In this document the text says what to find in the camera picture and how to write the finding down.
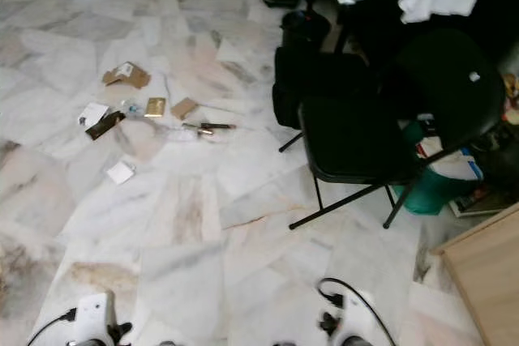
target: wooden cabinet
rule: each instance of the wooden cabinet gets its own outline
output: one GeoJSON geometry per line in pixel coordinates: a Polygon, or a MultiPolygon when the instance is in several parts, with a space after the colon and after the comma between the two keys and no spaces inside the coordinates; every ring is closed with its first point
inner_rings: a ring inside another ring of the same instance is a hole
{"type": "Polygon", "coordinates": [[[519,344],[519,204],[434,250],[486,346],[519,344]]]}

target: black cable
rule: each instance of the black cable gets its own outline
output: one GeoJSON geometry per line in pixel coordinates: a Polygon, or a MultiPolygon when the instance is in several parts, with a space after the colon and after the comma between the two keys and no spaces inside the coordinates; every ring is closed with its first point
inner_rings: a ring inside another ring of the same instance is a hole
{"type": "Polygon", "coordinates": [[[75,321],[75,311],[76,311],[76,308],[71,308],[70,310],[68,310],[62,316],[60,316],[60,317],[58,317],[56,319],[53,319],[50,322],[48,322],[47,324],[45,324],[40,330],[38,330],[38,332],[31,338],[31,340],[28,341],[27,346],[31,346],[32,342],[34,342],[35,339],[38,336],[40,336],[40,334],[43,331],[45,331],[47,328],[49,328],[53,324],[55,324],[57,322],[61,322],[62,320],[67,320],[68,322],[74,322],[75,321]]]}
{"type": "Polygon", "coordinates": [[[389,334],[389,330],[388,328],[384,325],[384,322],[382,322],[382,319],[380,318],[380,316],[376,313],[376,311],[373,309],[373,307],[371,307],[370,303],[368,303],[366,301],[366,299],[364,299],[364,297],[362,297],[362,295],[357,292],[357,290],[352,287],[351,285],[349,285],[348,283],[342,281],[342,280],[339,280],[339,279],[336,279],[334,277],[324,277],[323,279],[321,279],[316,287],[317,287],[317,292],[319,292],[319,295],[321,295],[322,297],[324,297],[326,300],[330,301],[334,306],[338,307],[338,308],[344,308],[344,297],[338,293],[334,293],[333,295],[327,295],[325,294],[322,290],[321,290],[321,285],[326,283],[326,282],[330,282],[330,283],[336,283],[336,284],[339,284],[339,285],[342,285],[343,287],[346,287],[348,288],[351,292],[354,293],[354,295],[356,297],[358,297],[362,303],[364,303],[364,305],[371,311],[371,313],[373,314],[373,316],[375,316],[375,319],[377,321],[377,323],[380,325],[380,328],[382,328],[382,330],[384,331],[384,334],[386,335],[386,337],[388,338],[389,340],[389,343],[392,345],[392,346],[397,346],[397,344],[395,343],[395,341],[393,340],[393,338],[391,337],[391,334],[389,334]]]}

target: black folding chair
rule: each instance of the black folding chair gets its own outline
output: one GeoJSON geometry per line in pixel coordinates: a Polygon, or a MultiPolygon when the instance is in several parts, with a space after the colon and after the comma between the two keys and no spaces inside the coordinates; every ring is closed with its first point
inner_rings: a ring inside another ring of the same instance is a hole
{"type": "Polygon", "coordinates": [[[299,122],[320,209],[290,229],[383,186],[392,204],[384,222],[387,229],[429,164],[485,134],[500,120],[503,81],[479,47],[459,31],[440,29],[415,38],[397,56],[391,72],[403,75],[416,88],[434,116],[443,150],[419,159],[404,140],[390,105],[380,98],[306,98],[299,122]],[[324,207],[318,178],[368,186],[324,207]],[[388,185],[403,183],[405,189],[394,203],[388,185]]]}

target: marble floor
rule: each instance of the marble floor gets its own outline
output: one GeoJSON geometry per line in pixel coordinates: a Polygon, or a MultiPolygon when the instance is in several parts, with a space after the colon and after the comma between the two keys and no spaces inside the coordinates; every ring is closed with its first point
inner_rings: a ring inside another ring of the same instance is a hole
{"type": "MultiPolygon", "coordinates": [[[[135,345],[324,345],[322,276],[370,293],[402,346],[481,344],[427,253],[473,221],[402,211],[383,230],[380,191],[287,229],[317,201],[302,144],[277,152],[294,135],[270,98],[283,12],[261,0],[0,0],[2,346],[106,288],[135,345]],[[147,87],[103,85],[125,61],[151,74],[147,87]],[[203,105],[189,122],[238,128],[178,142],[166,113],[93,142],[77,123],[91,101],[151,96],[189,96],[203,105]],[[120,186],[105,174],[118,160],[136,168],[120,186]]],[[[322,185],[326,203],[356,189],[322,185]]],[[[70,338],[60,323],[35,345],[70,338]]]]}

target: chair backrest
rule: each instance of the chair backrest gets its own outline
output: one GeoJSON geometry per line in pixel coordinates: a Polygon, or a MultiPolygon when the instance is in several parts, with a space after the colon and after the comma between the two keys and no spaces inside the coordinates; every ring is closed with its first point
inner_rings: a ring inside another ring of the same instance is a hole
{"type": "Polygon", "coordinates": [[[395,60],[434,115],[444,149],[457,149],[501,118],[504,82],[463,32],[438,29],[414,38],[395,60]]]}

